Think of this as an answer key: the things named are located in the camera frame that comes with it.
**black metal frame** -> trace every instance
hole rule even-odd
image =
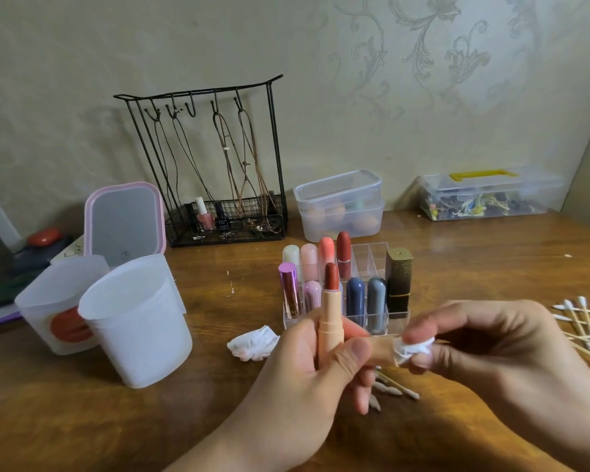
[[[160,190],[160,194],[162,194],[162,199],[164,200],[164,205],[168,214],[168,218],[166,219],[166,235],[171,246],[231,244],[239,242],[258,242],[263,240],[283,240],[285,238],[288,222],[288,211],[284,192],[280,147],[277,141],[277,125],[275,123],[275,105],[272,89],[272,84],[283,76],[283,74],[280,74],[279,76],[271,78],[268,81],[262,83],[247,84],[243,86],[177,91],[154,96],[133,96],[129,94],[116,94],[114,96],[116,99],[126,102],[127,109],[131,114],[131,119],[133,120],[133,124],[136,128],[136,131],[138,132],[138,137],[140,138],[142,148],[144,149],[144,152],[147,156],[148,164],[151,167],[153,176],[155,177],[155,182],[157,183],[157,187]],[[197,110],[194,105],[195,96],[212,94],[214,98],[217,99],[216,95],[219,93],[236,92],[236,98],[238,99],[238,102],[240,102],[240,91],[261,86],[265,86],[267,90],[268,111],[271,120],[271,132],[273,135],[275,163],[277,164],[277,175],[280,192],[278,194],[274,194],[273,191],[270,192],[272,203],[266,218],[264,218],[262,213],[259,211],[260,197],[244,199],[244,205],[247,205],[249,210],[243,215],[236,211],[235,201],[233,199],[225,199],[216,202],[206,201],[205,204],[207,210],[214,214],[216,213],[215,203],[220,204],[219,206],[228,217],[231,228],[229,230],[204,231],[201,227],[201,224],[196,220],[196,208],[194,203],[182,204],[181,199],[175,198],[172,182],[168,178],[169,176],[167,172],[167,166],[165,165],[164,152],[161,150],[161,148],[158,150],[144,113],[146,112],[152,121],[156,121],[156,119],[159,119],[160,110],[156,108],[154,100],[170,99],[172,111],[170,110],[168,104],[165,106],[166,110],[168,111],[168,115],[171,117],[171,119],[174,119],[179,112],[175,104],[175,99],[189,97],[190,105],[188,104],[188,101],[184,102],[184,105],[186,106],[189,116],[194,118],[197,115]],[[155,115],[157,118],[153,118],[148,110],[142,107],[140,101],[150,102],[151,106],[155,110]],[[138,123],[138,118],[136,118],[134,109],[137,109],[140,113],[142,125],[144,126],[148,136],[148,141],[145,141],[145,136],[140,129],[140,124]],[[149,143],[152,151],[155,154],[154,157],[157,160],[157,164],[160,167],[160,172],[164,178],[163,182],[160,181],[160,176],[157,174],[157,169],[153,165],[153,160],[149,154],[149,148],[147,147]],[[265,224],[266,228],[259,226],[260,223]]]

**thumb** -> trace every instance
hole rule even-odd
[[[339,345],[331,361],[320,371],[322,387],[337,402],[343,390],[371,356],[372,347],[364,338],[353,338]]]
[[[470,389],[479,387],[490,370],[488,363],[480,356],[437,343],[431,346],[431,354],[418,353],[411,358],[411,362]]]

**white plastic cup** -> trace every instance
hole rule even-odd
[[[98,340],[77,312],[83,293],[109,272],[100,255],[50,265],[17,295],[15,303],[48,347],[59,355],[93,348]]]
[[[175,371],[190,354],[184,303],[162,254],[119,266],[79,302],[79,314],[130,388]]]

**clear plastic box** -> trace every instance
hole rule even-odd
[[[352,277],[360,277],[362,281],[367,283],[371,277],[379,276],[384,278],[385,260],[387,255],[387,248],[389,246],[384,243],[378,244],[361,244],[352,246]],[[323,272],[319,267],[319,283],[323,284]],[[346,279],[341,280],[341,286],[343,288],[343,310],[345,312],[345,284]],[[283,321],[284,329],[296,324],[301,318],[304,318],[308,313],[306,305],[304,303],[304,282],[299,282],[299,307],[303,312],[299,318],[291,319],[286,315],[286,310],[283,308]],[[386,335],[386,334],[399,334],[402,332],[404,327],[409,321],[409,312],[403,313],[400,319],[389,321],[389,312],[385,307],[384,314],[381,317],[379,315],[368,315],[367,314],[367,289],[365,289],[365,315],[363,317],[348,317],[358,325],[363,326],[373,336]]]
[[[375,235],[383,219],[381,178],[368,170],[354,170],[295,187],[304,236],[309,242]]]
[[[564,179],[525,166],[424,175],[418,183],[420,207],[431,220],[457,220],[545,213]]]

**pink nail polish bottle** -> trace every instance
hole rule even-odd
[[[197,220],[201,223],[204,230],[213,230],[214,217],[212,217],[212,214],[207,211],[206,205],[203,202],[203,197],[197,197],[194,201],[197,204],[197,210],[199,211],[197,214]]]

